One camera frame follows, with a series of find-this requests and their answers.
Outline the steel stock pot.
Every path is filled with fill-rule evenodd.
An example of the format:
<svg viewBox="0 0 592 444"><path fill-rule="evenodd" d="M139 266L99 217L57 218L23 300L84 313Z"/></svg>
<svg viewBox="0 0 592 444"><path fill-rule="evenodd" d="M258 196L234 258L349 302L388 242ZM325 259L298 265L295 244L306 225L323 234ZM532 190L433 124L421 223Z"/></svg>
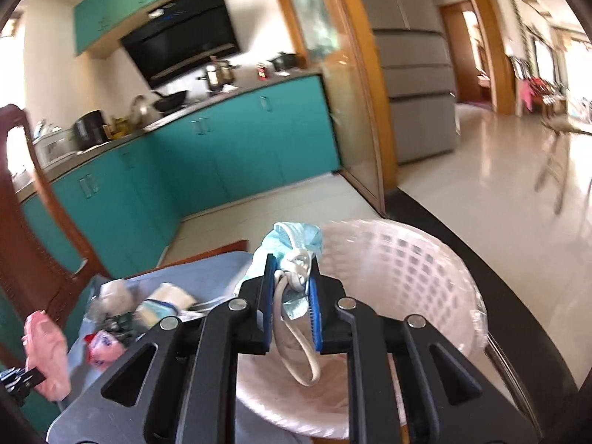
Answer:
<svg viewBox="0 0 592 444"><path fill-rule="evenodd" d="M204 73L198 77L207 85L208 92L220 93L226 85L233 85L235 82L235 70L239 65L231 64L230 61L211 56L211 62L204 68Z"/></svg>

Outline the pink red snack packet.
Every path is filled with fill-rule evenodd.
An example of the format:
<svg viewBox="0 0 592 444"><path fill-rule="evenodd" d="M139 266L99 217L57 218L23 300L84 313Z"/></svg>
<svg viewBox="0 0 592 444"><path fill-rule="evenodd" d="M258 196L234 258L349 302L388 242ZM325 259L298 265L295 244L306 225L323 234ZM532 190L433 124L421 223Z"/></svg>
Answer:
<svg viewBox="0 0 592 444"><path fill-rule="evenodd" d="M106 331L98 331L84 337L86 360L94 368L104 371L125 352L125 346Z"/></svg>

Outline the wooden glass sliding door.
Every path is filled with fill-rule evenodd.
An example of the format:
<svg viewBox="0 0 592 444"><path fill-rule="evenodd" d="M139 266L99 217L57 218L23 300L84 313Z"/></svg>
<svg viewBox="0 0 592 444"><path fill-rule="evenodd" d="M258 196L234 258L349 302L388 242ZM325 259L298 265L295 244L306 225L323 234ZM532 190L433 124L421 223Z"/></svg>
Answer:
<svg viewBox="0 0 592 444"><path fill-rule="evenodd" d="M280 0L302 63L322 72L344 178L380 214L396 188L389 110L361 0Z"/></svg>

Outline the steel pot lid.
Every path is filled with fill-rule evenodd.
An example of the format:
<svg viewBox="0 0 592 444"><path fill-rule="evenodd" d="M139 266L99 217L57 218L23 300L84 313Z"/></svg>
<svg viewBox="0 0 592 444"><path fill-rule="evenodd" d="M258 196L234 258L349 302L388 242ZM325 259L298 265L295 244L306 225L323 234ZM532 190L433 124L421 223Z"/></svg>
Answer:
<svg viewBox="0 0 592 444"><path fill-rule="evenodd" d="M148 115L148 101L144 95L137 95L131 102L128 122L133 127L141 127L145 124Z"/></svg>

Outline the white plastic bag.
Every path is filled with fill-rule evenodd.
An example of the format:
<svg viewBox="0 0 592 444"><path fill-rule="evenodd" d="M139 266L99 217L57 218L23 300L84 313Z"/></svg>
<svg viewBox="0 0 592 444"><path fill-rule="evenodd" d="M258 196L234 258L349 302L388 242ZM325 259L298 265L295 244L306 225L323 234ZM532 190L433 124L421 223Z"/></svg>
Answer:
<svg viewBox="0 0 592 444"><path fill-rule="evenodd" d="M108 318L119 317L135 309L134 294L127 287L125 279L117 279L102 284L87 306L85 317L92 322L101 323Z"/></svg>

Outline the grey refrigerator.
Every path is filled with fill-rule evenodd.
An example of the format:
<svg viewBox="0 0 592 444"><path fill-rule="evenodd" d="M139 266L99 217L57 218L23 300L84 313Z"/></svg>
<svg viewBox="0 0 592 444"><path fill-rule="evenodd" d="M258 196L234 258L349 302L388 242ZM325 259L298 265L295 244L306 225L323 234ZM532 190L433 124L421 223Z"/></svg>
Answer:
<svg viewBox="0 0 592 444"><path fill-rule="evenodd" d="M377 46L400 164L460 142L454 71L433 0L362 0Z"/></svg>

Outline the black wok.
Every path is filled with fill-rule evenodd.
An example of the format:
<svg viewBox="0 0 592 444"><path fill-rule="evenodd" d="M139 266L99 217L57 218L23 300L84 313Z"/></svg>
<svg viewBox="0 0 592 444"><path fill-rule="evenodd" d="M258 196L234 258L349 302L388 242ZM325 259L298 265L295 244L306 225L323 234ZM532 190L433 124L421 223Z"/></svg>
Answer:
<svg viewBox="0 0 592 444"><path fill-rule="evenodd" d="M175 112L182 108L188 98L188 92L186 90L177 91L171 94L163 94L162 92L154 90L152 93L155 94L158 99L155 99L151 105L156 111L162 114Z"/></svg>

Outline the teal lower kitchen cabinets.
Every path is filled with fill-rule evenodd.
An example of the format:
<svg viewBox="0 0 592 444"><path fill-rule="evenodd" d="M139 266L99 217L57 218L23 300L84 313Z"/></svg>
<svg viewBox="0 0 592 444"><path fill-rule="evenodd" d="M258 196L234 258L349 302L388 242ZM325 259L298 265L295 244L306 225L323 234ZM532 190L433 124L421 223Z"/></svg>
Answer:
<svg viewBox="0 0 592 444"><path fill-rule="evenodd" d="M182 219L340 167L318 74L111 143L51 188L116 278L150 270Z"/></svg>

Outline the pink wrapper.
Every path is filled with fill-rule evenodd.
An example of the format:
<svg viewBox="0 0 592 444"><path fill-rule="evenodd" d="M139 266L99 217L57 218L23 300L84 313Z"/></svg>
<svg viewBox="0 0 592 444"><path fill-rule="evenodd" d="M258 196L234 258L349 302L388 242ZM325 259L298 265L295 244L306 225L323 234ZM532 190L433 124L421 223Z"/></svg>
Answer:
<svg viewBox="0 0 592 444"><path fill-rule="evenodd" d="M61 329L44 311L35 311L24 324L22 338L26 370L35 368L45 380L35 389L49 402L61 402L71 392L68 346Z"/></svg>

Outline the blue face mask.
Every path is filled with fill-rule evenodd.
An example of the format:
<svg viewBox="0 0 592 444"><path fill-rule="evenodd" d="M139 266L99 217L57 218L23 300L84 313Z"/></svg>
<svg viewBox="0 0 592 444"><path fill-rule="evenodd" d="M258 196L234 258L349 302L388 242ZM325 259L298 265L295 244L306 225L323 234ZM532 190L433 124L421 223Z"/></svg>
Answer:
<svg viewBox="0 0 592 444"><path fill-rule="evenodd" d="M309 338L297 321L309 311L308 285L315 258L322 255L323 236L318 226L302 222L276 222L255 250L245 281L264 274L268 256L273 270L272 335L284 368L304 387L314 386L321 366Z"/></svg>

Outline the dark green wrapper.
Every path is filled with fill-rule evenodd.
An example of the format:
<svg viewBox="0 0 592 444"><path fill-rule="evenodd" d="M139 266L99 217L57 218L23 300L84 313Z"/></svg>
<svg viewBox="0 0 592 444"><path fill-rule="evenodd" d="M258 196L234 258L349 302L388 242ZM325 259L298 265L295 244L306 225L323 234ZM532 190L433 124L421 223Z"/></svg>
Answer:
<svg viewBox="0 0 592 444"><path fill-rule="evenodd" d="M138 339L138 328L134 322L133 312L106 317L101 324L101 329L112 335L126 348Z"/></svg>

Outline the black range hood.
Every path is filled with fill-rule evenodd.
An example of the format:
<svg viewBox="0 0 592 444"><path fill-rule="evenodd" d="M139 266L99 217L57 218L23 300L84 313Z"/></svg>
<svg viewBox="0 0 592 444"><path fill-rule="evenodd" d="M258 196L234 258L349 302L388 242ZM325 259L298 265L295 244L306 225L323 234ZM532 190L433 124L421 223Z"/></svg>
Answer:
<svg viewBox="0 0 592 444"><path fill-rule="evenodd" d="M234 56L241 45L225 0L172 0L120 39L152 89L206 64Z"/></svg>

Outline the blue striped seat cloth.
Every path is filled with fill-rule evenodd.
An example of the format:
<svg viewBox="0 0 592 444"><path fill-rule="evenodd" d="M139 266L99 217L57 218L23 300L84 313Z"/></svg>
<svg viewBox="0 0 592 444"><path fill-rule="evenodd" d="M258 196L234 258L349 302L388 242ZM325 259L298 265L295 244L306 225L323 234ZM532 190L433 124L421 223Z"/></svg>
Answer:
<svg viewBox="0 0 592 444"><path fill-rule="evenodd" d="M208 310L228 300L234 293L235 285L250 267L252 255L242 250L223 253L216 257L196 260L168 268L152 270L138 277L125 280L131 292L134 305L155 291L160 284L169 283L180 287ZM107 283L106 277L93 277L81 293L76 306L69 315L64 335L68 342L68 372L71 392L58 403L61 412L74 402L90 385L101 376L101 372L90 366L84 356L85 345L82 338L95 331L95 322L86 317L89 301L98 295L100 287ZM235 432L237 443L309 443L309 437L286 431L267 422L241 401L236 402Z"/></svg>

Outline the wooden chair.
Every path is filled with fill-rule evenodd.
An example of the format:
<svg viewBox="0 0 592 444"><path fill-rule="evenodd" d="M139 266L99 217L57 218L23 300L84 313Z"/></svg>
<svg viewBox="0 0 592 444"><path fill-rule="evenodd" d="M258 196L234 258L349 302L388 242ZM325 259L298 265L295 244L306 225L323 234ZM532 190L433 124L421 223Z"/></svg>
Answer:
<svg viewBox="0 0 592 444"><path fill-rule="evenodd" d="M24 130L34 167L33 185L42 205L82 257L76 272L66 270L51 256L30 228L22 212L8 168L6 151L8 132L16 127ZM117 250L115 253L125 257L124 250L129 250L128 245L122 245L123 250L115 248L115 244L118 243L115 236L116 229L127 227L129 230L127 233L130 235L133 233L136 240L139 239L141 231L146 235L148 231L155 231L155 236L162 235L155 219L149 215L148 201L142 199L144 195L138 192L139 187L124 173L119 175L124 178L124 183L120 185L120 189L115 190L115 196L121 196L124 199L122 210L125 212L115 216L116 205L108 202L101 203L99 211L88 211L88 216L93 216L96 222L108 231L106 241L110 249ZM194 270L197 269L195 263L199 260L205 260L208 263L234 263L235 261L238 263L238 258L231 261L230 258L217 257L228 255L228 253L234 257L247 256L250 260L251 256L246 252L248 245L249 242L246 239L237 240L217 249L207 250L193 257L170 263L161 269L146 270L132 277L150 277L161 270L167 276L171 273L171 269ZM13 104L1 108L1 297L5 297L5 301L12 306L23 322L33 311L47 311L49 318L63 330L80 295L94 277L112 279L90 240L76 226L54 195L35 154L24 111Z"/></svg>

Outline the black kitchen appliance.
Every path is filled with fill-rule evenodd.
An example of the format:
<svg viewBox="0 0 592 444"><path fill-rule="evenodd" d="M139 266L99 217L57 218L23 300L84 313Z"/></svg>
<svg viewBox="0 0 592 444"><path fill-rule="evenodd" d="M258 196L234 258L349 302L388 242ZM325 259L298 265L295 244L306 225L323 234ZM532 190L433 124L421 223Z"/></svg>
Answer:
<svg viewBox="0 0 592 444"><path fill-rule="evenodd" d="M72 133L78 149L88 150L108 142L103 126L105 126L105 120L99 109L79 117L72 126Z"/></svg>

